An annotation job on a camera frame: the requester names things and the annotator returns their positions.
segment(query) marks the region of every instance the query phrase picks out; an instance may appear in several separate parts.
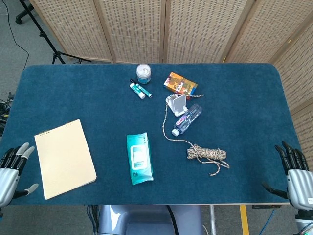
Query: glue stick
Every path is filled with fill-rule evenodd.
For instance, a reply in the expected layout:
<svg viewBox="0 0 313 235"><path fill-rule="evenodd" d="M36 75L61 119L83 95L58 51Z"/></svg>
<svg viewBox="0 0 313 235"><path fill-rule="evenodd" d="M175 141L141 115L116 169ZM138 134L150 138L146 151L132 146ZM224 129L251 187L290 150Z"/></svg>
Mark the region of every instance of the glue stick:
<svg viewBox="0 0 313 235"><path fill-rule="evenodd" d="M140 97L140 99L146 97L146 95L134 83L130 84L130 88Z"/></svg>

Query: small box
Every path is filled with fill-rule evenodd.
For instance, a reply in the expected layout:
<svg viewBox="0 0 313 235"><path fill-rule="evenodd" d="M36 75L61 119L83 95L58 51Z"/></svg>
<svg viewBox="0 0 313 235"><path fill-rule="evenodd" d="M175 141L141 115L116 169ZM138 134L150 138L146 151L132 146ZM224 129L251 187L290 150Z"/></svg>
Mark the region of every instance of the small box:
<svg viewBox="0 0 313 235"><path fill-rule="evenodd" d="M198 85L172 72L164 82L164 86L175 93L188 96L193 94Z"/></svg>

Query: tripod stand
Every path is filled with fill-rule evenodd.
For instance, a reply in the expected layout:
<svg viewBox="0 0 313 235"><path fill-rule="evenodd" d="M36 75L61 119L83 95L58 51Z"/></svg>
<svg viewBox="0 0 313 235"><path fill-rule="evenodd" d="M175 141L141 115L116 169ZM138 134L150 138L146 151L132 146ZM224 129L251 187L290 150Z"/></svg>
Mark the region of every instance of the tripod stand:
<svg viewBox="0 0 313 235"><path fill-rule="evenodd" d="M43 37L47 43L49 44L49 46L51 47L51 49L53 50L53 59L52 59L52 64L54 64L55 60L58 58L62 64L66 64L64 62L64 60L62 59L61 55L65 55L71 58L75 58L78 59L78 63L82 63L82 61L88 61L91 62L91 60L86 60L74 55L69 55L63 52L58 51L54 45L52 44L52 42L50 41L50 39L48 38L47 34L44 32L44 30L40 27L39 23L37 22L37 20L35 19L35 17L33 16L33 14L31 13L31 11L28 9L27 5L24 3L23 0L20 0L20 3L22 4L22 6L24 7L25 11L28 13L28 15L31 17L31 19L33 20L33 22L35 23L35 25L37 26L37 28L39 29L40 33L39 33L39 37Z"/></svg>

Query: wicker panel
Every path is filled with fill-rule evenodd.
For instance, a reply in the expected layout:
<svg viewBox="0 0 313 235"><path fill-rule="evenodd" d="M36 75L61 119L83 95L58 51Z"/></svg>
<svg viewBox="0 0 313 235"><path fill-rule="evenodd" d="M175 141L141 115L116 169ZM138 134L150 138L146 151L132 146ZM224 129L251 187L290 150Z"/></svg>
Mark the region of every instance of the wicker panel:
<svg viewBox="0 0 313 235"><path fill-rule="evenodd" d="M96 0L117 62L160 62L162 0Z"/></svg>
<svg viewBox="0 0 313 235"><path fill-rule="evenodd" d="M258 1L228 62L268 62L313 10L312 0Z"/></svg>
<svg viewBox="0 0 313 235"><path fill-rule="evenodd" d="M313 109L293 119L303 154L313 170Z"/></svg>
<svg viewBox="0 0 313 235"><path fill-rule="evenodd" d="M274 63L290 110L313 98L313 24Z"/></svg>
<svg viewBox="0 0 313 235"><path fill-rule="evenodd" d="M166 62L218 62L246 0L171 0Z"/></svg>
<svg viewBox="0 0 313 235"><path fill-rule="evenodd" d="M32 0L67 53L110 61L111 55L92 0Z"/></svg>

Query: white phone holder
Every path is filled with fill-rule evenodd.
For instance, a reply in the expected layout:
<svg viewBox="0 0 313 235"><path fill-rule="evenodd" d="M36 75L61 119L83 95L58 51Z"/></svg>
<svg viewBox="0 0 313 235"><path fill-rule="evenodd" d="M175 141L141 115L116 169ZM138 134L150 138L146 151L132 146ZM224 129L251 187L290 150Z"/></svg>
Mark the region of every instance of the white phone holder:
<svg viewBox="0 0 313 235"><path fill-rule="evenodd" d="M166 103L170 106L175 116L180 116L188 111L186 107L186 96L173 94L166 98Z"/></svg>

